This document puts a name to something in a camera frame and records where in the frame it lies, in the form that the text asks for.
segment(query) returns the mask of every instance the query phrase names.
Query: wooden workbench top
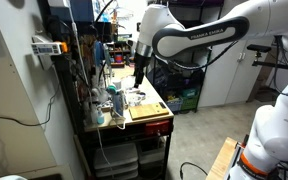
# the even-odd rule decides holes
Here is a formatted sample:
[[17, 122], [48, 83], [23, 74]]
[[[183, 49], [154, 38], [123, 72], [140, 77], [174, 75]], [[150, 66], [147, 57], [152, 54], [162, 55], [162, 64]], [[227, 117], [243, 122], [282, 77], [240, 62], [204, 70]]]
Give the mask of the wooden workbench top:
[[[134, 73], [134, 68], [125, 66], [125, 68], [122, 69], [113, 69], [115, 73], [115, 77], [113, 79], [123, 79], [128, 76], [131, 76]], [[127, 84], [134, 85], [135, 77], [128, 77]], [[146, 77], [143, 79], [143, 83], [139, 86], [139, 90], [141, 92], [144, 92], [146, 94], [146, 97], [144, 100], [141, 101], [141, 104], [154, 104], [163, 102], [162, 98], [159, 96], [159, 94], [155, 91], [154, 87], [151, 85], [151, 83], [148, 81]], [[132, 125], [132, 124], [140, 124], [140, 123], [148, 123], [148, 122], [154, 122], [159, 120], [167, 120], [174, 117], [174, 114], [172, 111], [166, 106], [167, 110], [169, 111], [169, 114], [162, 115], [162, 116], [156, 116], [156, 117], [150, 117], [150, 118], [143, 118], [139, 120], [132, 120], [129, 109], [124, 110], [123, 116], [125, 117], [125, 124], [126, 125]], [[112, 120], [112, 117], [110, 113], [104, 113], [104, 123], [101, 125], [98, 124], [91, 124], [89, 126], [86, 126], [84, 128], [85, 132], [89, 131], [96, 131], [97, 127], [99, 129], [108, 129], [108, 128], [114, 128], [116, 127], [115, 121]], [[117, 121], [119, 126], [123, 124], [123, 120]]]
[[236, 141], [226, 138], [206, 180], [222, 180], [234, 154]]

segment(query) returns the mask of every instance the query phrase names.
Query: robotic arm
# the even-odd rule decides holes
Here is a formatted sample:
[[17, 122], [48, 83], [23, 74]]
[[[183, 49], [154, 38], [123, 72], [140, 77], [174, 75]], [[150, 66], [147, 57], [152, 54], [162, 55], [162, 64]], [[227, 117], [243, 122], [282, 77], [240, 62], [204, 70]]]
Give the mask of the robotic arm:
[[212, 23], [185, 29], [168, 7], [150, 5], [145, 12], [135, 53], [135, 87], [154, 52], [162, 59], [172, 58], [199, 47], [240, 39], [271, 35], [288, 36], [288, 0], [251, 0], [236, 6], [225, 17]]
[[[288, 0], [250, 0], [218, 21], [190, 29], [185, 29], [167, 7], [151, 5], [144, 15], [136, 47], [135, 87], [142, 83], [143, 68], [153, 52], [172, 61], [183, 51], [273, 35], [283, 36], [284, 47], [288, 48]], [[275, 107], [257, 110], [248, 144], [230, 170], [230, 178], [267, 179], [280, 161], [288, 161], [288, 86]]]

